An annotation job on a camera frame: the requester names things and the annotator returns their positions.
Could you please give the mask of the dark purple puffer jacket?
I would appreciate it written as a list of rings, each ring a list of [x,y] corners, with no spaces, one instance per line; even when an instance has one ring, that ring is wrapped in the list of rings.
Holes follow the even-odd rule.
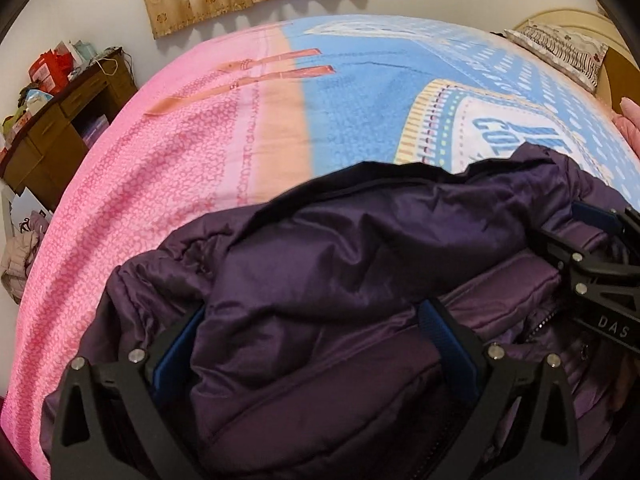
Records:
[[[116,268],[78,356],[115,362],[203,308],[190,359],[199,479],[431,479],[470,406],[420,331],[418,307],[436,299],[514,359],[557,354],[576,479],[634,479],[639,353],[574,320],[534,231],[584,259],[639,263],[576,220],[574,202],[629,207],[534,144],[462,174],[363,162],[206,214]]]

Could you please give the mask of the pile of beige clothes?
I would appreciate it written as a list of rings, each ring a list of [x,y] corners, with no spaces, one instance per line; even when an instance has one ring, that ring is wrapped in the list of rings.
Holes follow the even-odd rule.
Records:
[[[33,210],[18,226],[18,233],[6,242],[1,257],[1,284],[17,304],[22,301],[30,271],[49,226],[46,216]]]

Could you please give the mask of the folded pink quilt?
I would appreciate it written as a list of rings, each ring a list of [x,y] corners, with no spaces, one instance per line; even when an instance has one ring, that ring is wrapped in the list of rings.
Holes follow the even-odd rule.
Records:
[[[640,157],[640,106],[631,99],[620,100],[620,114],[613,118],[613,124],[627,144]]]

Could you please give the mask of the cream wooden headboard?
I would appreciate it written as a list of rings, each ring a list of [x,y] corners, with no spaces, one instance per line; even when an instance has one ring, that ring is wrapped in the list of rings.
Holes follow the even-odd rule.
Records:
[[[639,67],[622,35],[602,14],[576,9],[540,12],[504,34],[616,113],[639,101]]]

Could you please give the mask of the grey patterned pillow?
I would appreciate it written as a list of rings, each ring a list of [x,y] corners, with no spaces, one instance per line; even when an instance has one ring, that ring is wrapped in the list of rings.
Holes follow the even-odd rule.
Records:
[[[503,35],[533,53],[591,94],[599,85],[608,45],[561,26],[526,22],[518,29],[505,29]]]

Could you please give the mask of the brown wooden desk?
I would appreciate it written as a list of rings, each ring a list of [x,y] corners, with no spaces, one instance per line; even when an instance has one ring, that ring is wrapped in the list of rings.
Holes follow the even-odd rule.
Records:
[[[26,122],[1,157],[1,179],[14,193],[58,206],[89,151],[85,128],[101,117],[112,122],[138,91],[130,62],[123,48],[107,50]]]

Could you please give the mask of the pink and blue bed blanket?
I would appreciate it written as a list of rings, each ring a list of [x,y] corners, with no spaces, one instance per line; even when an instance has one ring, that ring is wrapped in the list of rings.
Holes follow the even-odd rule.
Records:
[[[1,426],[40,479],[44,398],[115,266],[206,212],[408,156],[450,172],[525,142],[573,157],[639,200],[639,159],[591,94],[529,52],[462,25],[347,15],[199,44],[149,80],[89,151],[56,207],[17,315]]]

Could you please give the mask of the red gift bag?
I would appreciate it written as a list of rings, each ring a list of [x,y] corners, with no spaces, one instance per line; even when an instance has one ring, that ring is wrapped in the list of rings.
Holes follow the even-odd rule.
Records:
[[[73,69],[73,55],[49,50],[35,60],[28,73],[30,80],[38,84],[41,91],[57,96],[68,85],[68,75]]]

